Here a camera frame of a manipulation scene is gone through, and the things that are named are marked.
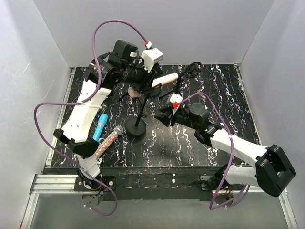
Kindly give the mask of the pale pink microphone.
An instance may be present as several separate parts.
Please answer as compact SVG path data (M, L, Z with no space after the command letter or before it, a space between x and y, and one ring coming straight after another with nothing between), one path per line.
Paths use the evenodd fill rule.
M137 98L137 97L140 97L140 96L150 92L152 89L156 88L156 86L158 86L158 85L163 86L163 85L171 83L171 82L173 82L177 79L178 79L178 74L177 73L171 73L171 74L159 77L157 79L154 79L152 81L152 83L149 83L148 89L145 89L143 92L140 92L139 90L136 91L131 86L129 86L127 93L131 98Z

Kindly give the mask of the glitter silver-head microphone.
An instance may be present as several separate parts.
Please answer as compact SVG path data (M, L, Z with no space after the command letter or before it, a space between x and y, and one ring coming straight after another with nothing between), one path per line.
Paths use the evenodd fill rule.
M122 126L116 126L113 131L105 138L95 152L96 159L99 159L102 154L110 147L110 145L124 132Z

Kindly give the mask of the teal blue microphone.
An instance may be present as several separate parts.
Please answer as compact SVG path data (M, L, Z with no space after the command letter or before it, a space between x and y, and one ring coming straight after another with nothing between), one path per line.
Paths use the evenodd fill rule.
M95 141L97 141L97 142L99 141L100 136L102 134L102 131L103 131L107 121L108 121L108 115L107 114L101 114L101 116L98 119L98 123L97 123L95 132L94 132L93 137L92 137Z

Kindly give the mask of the black round-base mic stand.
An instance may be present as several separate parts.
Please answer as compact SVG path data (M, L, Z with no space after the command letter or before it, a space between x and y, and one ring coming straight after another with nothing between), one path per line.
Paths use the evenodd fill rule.
M154 88L151 91L150 97L157 97L161 93L161 88Z

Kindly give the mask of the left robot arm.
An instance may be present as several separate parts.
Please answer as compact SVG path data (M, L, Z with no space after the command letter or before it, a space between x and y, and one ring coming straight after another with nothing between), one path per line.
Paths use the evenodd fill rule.
M53 133L76 154L81 166L78 175L89 190L96 191L102 184L95 157L99 144L89 136L98 110L121 82L129 83L139 94L148 93L153 87L153 80L161 74L158 62L162 58L162 52L150 44L139 53L134 44L117 40L112 52L102 54L90 62L78 104L63 127L55 129Z

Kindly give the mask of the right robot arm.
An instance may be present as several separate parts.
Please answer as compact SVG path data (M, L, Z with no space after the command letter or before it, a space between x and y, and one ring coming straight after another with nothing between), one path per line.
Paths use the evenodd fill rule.
M207 185L228 189L231 185L260 187L270 196L278 197L296 176L296 171L284 150L278 145L270 147L248 142L209 120L203 104L180 106L177 103L159 109L155 116L165 126L181 124L195 130L196 139L209 147L233 154L246 166L226 165L218 170Z

